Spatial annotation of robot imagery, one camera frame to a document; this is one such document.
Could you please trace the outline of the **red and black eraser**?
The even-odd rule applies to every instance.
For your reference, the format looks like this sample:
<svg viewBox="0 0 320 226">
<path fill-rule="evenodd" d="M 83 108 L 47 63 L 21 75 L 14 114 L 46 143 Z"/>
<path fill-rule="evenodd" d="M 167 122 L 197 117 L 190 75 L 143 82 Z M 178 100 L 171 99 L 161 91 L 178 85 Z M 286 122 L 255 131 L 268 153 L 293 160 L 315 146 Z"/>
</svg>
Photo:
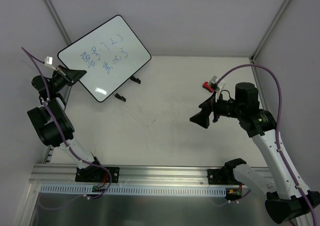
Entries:
<svg viewBox="0 0 320 226">
<path fill-rule="evenodd" d="M 209 83 L 207 81 L 205 81 L 202 85 L 202 87 L 207 90 L 208 92 L 213 92 L 214 90 L 210 87 Z"/>
</svg>

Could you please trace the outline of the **white whiteboard with black rim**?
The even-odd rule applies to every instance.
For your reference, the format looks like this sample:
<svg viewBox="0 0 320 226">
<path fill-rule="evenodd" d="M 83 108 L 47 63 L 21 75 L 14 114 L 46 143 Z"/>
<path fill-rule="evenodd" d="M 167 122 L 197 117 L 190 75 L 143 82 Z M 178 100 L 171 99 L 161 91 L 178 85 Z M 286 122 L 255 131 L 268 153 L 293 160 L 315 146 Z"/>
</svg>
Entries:
<svg viewBox="0 0 320 226">
<path fill-rule="evenodd" d="M 83 70 L 79 80 L 99 103 L 145 66 L 152 56 L 121 15 L 99 25 L 57 53 L 70 70 Z"/>
</svg>

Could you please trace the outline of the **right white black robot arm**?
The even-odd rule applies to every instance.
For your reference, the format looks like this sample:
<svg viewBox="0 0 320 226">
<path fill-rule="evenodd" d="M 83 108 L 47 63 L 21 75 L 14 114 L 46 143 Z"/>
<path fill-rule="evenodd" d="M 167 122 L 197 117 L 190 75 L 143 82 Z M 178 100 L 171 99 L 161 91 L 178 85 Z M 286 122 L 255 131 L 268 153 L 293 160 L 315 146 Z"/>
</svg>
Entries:
<svg viewBox="0 0 320 226">
<path fill-rule="evenodd" d="M 235 85 L 235 98 L 223 99 L 217 87 L 211 97 L 199 105 L 200 112 L 189 120 L 203 128 L 219 117 L 234 118 L 246 131 L 261 152 L 274 182 L 267 181 L 255 172 L 243 159 L 236 158 L 224 164 L 213 179 L 228 184 L 240 183 L 264 200 L 265 209 L 277 224 L 291 221 L 310 213 L 320 204 L 320 193 L 311 191 L 295 169 L 276 131 L 273 115 L 260 108 L 258 89 L 249 82 Z"/>
</svg>

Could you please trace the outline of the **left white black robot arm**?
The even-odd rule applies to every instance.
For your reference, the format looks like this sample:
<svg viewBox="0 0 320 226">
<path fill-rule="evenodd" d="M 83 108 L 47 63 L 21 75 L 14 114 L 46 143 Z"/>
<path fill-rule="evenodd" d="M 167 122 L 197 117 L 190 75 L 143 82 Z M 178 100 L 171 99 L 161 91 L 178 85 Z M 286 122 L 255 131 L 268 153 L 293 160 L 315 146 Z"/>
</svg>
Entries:
<svg viewBox="0 0 320 226">
<path fill-rule="evenodd" d="M 77 165 L 77 182 L 98 182 L 106 174 L 96 156 L 83 149 L 74 137 L 75 128 L 65 113 L 66 102 L 60 91 L 73 86 L 87 72 L 58 66 L 48 78 L 34 77 L 31 85 L 39 93 L 40 106 L 27 112 L 39 139 L 45 146 L 65 152 Z"/>
</svg>

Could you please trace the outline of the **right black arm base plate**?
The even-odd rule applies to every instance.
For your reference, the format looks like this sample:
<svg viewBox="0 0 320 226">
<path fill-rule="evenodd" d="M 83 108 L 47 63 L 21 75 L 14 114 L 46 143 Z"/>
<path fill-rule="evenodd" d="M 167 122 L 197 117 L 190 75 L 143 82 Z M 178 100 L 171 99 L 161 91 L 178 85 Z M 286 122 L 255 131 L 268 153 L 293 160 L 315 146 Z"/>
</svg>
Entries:
<svg viewBox="0 0 320 226">
<path fill-rule="evenodd" d="M 240 185 L 231 169 L 208 169 L 207 180 L 209 185 Z"/>
</svg>

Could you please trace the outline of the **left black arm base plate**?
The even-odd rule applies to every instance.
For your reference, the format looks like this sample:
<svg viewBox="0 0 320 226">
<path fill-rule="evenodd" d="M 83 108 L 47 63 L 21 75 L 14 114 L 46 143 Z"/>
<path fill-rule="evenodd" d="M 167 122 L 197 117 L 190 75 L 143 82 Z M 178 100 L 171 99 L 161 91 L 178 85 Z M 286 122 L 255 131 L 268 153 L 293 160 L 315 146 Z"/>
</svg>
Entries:
<svg viewBox="0 0 320 226">
<path fill-rule="evenodd" d="M 96 167 L 89 165 L 86 168 L 76 168 L 75 181 L 80 183 L 118 183 L 119 167 Z"/>
</svg>

